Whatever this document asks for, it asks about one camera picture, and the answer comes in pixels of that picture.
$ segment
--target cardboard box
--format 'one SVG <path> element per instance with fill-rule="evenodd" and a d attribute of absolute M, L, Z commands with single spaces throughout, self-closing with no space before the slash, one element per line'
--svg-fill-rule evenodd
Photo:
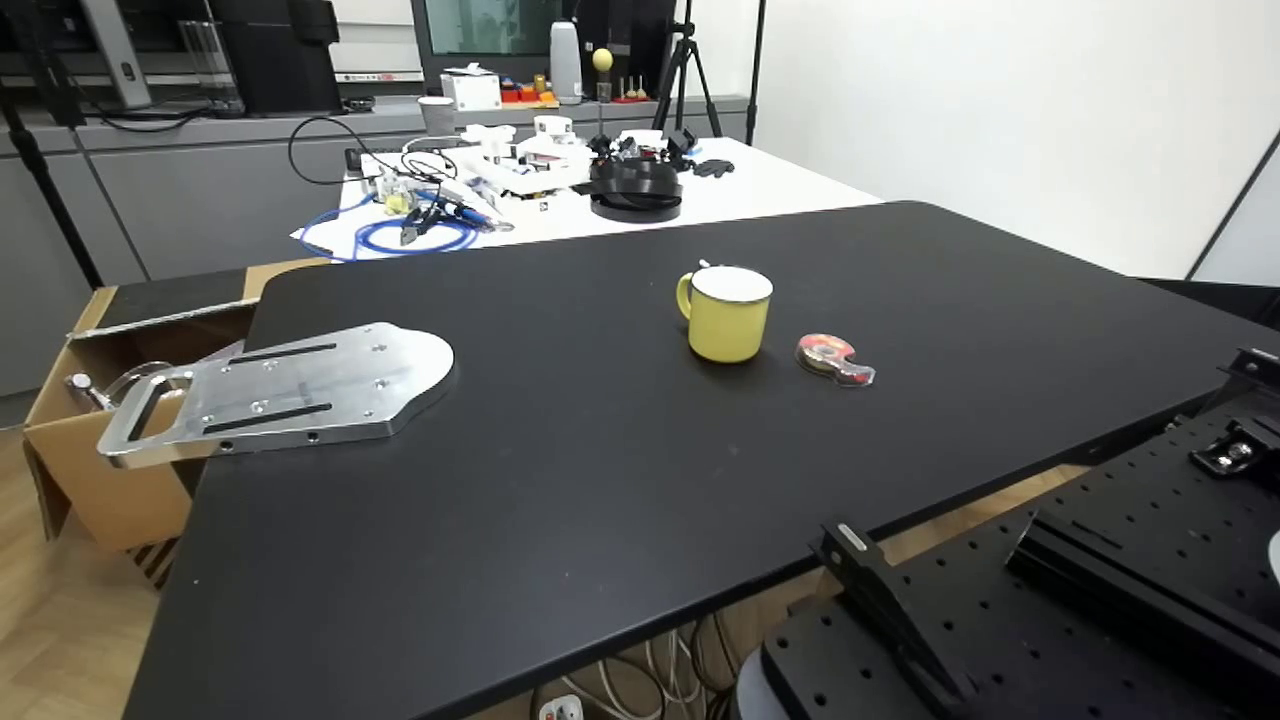
<path fill-rule="evenodd" d="M 45 535 L 56 535 L 75 512 L 100 547 L 145 547 L 184 532 L 193 492 L 178 469 L 115 469 L 95 451 L 109 414 L 83 407 L 66 393 L 70 374 L 109 390 L 145 362 L 193 363 L 244 340 L 265 283 L 292 268 L 323 261 L 261 265 L 247 271 L 193 277 L 167 283 L 100 287 L 86 298 L 66 343 L 56 353 L 22 425 L 22 457 L 45 510 Z M 172 425 L 178 395 L 158 402 L 150 430 Z"/>

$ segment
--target tripod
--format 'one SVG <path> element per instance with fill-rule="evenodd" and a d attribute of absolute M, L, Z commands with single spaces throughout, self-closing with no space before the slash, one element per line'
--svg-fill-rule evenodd
<path fill-rule="evenodd" d="M 722 138 L 722 133 L 718 133 L 718 114 L 716 114 L 716 101 L 712 101 L 712 86 L 709 86 L 709 69 L 702 69 L 702 54 L 696 50 L 690 33 L 696 33 L 696 24 L 690 24 L 690 0 L 687 0 L 687 6 L 684 6 L 684 24 L 671 24 L 671 54 L 666 54 L 666 66 L 664 66 L 664 82 L 659 82 L 659 90 L 654 90 L 651 127 L 666 127 L 677 76 L 678 76 L 678 91 L 677 91 L 677 133 L 684 127 L 684 86 L 687 86 L 687 62 L 690 62 L 690 66 L 696 66 L 696 82 L 702 86 L 702 106 L 709 106 L 712 138 Z"/>
<path fill-rule="evenodd" d="M 102 287 L 102 277 L 95 271 L 95 265 L 93 265 L 93 257 L 86 257 L 83 235 L 80 235 L 80 228 L 75 228 L 62 197 L 56 194 L 56 185 L 50 185 L 50 178 L 49 178 L 49 163 L 45 163 L 45 158 L 38 158 L 38 144 L 36 144 L 36 138 L 29 133 L 29 123 L 22 123 L 22 118 L 14 114 L 14 106 L 10 106 L 10 98 L 9 98 L 3 86 L 0 86 L 0 118 L 3 118 L 3 123 L 9 123 L 10 150 L 19 154 L 19 161 L 29 163 L 33 181 L 36 181 L 36 187 L 38 187 L 38 197 L 45 197 L 56 228 L 62 233 L 75 265 L 80 265 L 83 283 L 86 283 L 86 287 Z"/>
<path fill-rule="evenodd" d="M 60 123 L 80 123 L 80 106 L 70 101 L 70 86 L 66 86 L 66 73 L 60 66 L 60 55 L 50 54 L 38 21 L 36 21 L 36 6 L 9 6 L 0 9 L 0 21 L 9 21 L 10 37 L 19 40 L 22 55 L 29 55 L 29 73 L 36 82 L 36 91 L 38 101 L 49 106 L 49 114 L 60 122 Z M 80 277 L 86 287 L 102 287 L 102 277 L 95 271 L 86 249 L 83 249 L 83 235 L 62 204 L 62 197 L 56 194 L 50 178 L 49 178 L 49 161 L 38 158 L 38 144 L 36 138 L 29 133 L 22 118 L 14 114 L 14 101 L 9 98 L 3 82 L 0 82 L 0 118 L 9 123 L 9 142 L 14 150 L 14 158 L 22 161 L 22 168 L 33 171 L 56 228 L 62 233 L 66 239 L 66 253 L 75 257 L 80 265 Z"/>

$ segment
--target white wall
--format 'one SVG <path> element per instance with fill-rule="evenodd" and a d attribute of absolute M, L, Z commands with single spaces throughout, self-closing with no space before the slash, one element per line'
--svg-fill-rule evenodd
<path fill-rule="evenodd" d="M 1280 123 L 1276 0 L 777 0 L 760 150 L 1183 277 Z"/>
<path fill-rule="evenodd" d="M 690 0 L 690 24 L 696 24 L 696 45 L 709 66 L 712 91 L 716 98 L 746 98 L 751 91 L 755 0 Z"/>

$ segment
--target wooden floor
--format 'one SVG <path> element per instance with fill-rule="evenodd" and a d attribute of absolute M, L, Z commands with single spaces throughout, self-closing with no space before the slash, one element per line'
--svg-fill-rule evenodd
<path fill-rule="evenodd" d="M 1078 469 L 1041 472 L 934 526 L 893 535 L 883 554 L 898 566 L 1072 477 Z M 805 579 L 736 605 L 727 626 L 739 650 L 777 626 L 800 591 L 807 591 Z M 155 600 L 123 555 L 93 547 L 75 526 L 60 540 L 45 540 L 19 434 L 0 430 L 0 720 L 121 715 Z"/>
<path fill-rule="evenodd" d="M 155 600 L 80 529 L 45 540 L 19 434 L 0 434 L 0 715 L 121 715 Z"/>

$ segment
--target yellow mug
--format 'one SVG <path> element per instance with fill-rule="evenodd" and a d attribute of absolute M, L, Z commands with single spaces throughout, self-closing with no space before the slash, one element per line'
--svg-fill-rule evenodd
<path fill-rule="evenodd" d="M 770 280 L 751 268 L 702 265 L 677 280 L 677 309 L 687 320 L 687 348 L 712 363 L 760 356 Z"/>

